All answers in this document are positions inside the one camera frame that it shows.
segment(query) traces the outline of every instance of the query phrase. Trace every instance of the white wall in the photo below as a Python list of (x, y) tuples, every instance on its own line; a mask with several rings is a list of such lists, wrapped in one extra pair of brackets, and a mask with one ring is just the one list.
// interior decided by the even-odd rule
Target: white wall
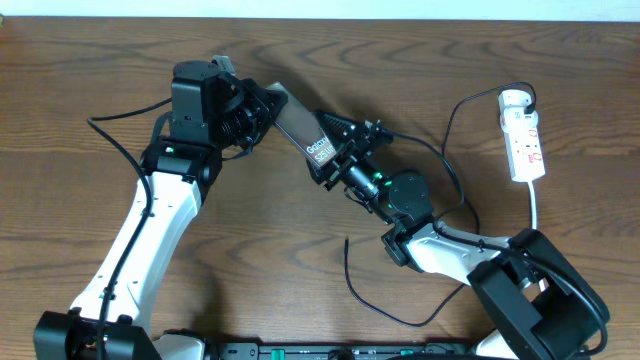
[(640, 0), (0, 0), (0, 13), (5, 16), (640, 21)]

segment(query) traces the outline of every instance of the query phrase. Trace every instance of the green connector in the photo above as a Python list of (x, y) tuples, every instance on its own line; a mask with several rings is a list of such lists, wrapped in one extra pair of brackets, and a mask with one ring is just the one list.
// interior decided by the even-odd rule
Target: green connector
[(271, 350), (271, 360), (284, 360), (284, 350)]

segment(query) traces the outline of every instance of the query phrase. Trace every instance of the power strip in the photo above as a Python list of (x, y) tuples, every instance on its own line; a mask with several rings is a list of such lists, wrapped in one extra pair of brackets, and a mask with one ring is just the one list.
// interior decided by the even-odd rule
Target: power strip
[(511, 180), (531, 182), (540, 178), (545, 171), (538, 137), (538, 113), (525, 114), (531, 96), (521, 90), (505, 90), (498, 96), (498, 103)]

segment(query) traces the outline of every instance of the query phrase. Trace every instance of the white power cord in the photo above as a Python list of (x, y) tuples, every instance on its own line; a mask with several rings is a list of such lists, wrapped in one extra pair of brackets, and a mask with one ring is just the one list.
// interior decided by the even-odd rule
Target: white power cord
[[(527, 185), (529, 185), (529, 202), (531, 203), (531, 228), (533, 230), (538, 229), (538, 209), (536, 206), (536, 191), (533, 188), (533, 181), (527, 181)], [(544, 279), (538, 281), (538, 287), (540, 288), (540, 292), (543, 292), (547, 286), (544, 283)]]
[(531, 228), (538, 229), (538, 209), (536, 208), (536, 192), (533, 189), (533, 181), (527, 181), (529, 185), (529, 198), (531, 199)]

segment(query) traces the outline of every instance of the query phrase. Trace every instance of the black bracket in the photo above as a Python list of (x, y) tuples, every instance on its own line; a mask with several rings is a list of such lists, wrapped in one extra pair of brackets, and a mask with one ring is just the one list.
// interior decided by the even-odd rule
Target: black bracket
[[(602, 299), (541, 232), (523, 230), (511, 239), (511, 246), (567, 274), (594, 300), (605, 323), (609, 321), (609, 310)], [(498, 259), (480, 263), (468, 279), (518, 358), (570, 358), (598, 331), (597, 322), (575, 294), (546, 274), (538, 273), (533, 280), (546, 277), (549, 287), (529, 302), (518, 287), (521, 279), (517, 273), (509, 261)]]
[[(95, 359), (96, 322), (74, 314), (45, 311), (33, 333), (38, 360)], [(143, 328), (109, 323), (104, 335), (109, 360), (161, 360)]]
[(222, 169), (222, 152), (218, 147), (186, 144), (160, 138), (142, 153), (141, 166), (147, 175), (162, 171), (196, 181), (204, 203), (209, 188)]
[(393, 141), (391, 137), (376, 131), (376, 125), (372, 125), (373, 129), (370, 129), (364, 123), (323, 111), (316, 111), (314, 115), (336, 148), (333, 159), (320, 169), (307, 161), (311, 178), (318, 185), (324, 183), (327, 191), (333, 189), (353, 165), (370, 162), (369, 157), (373, 151)]

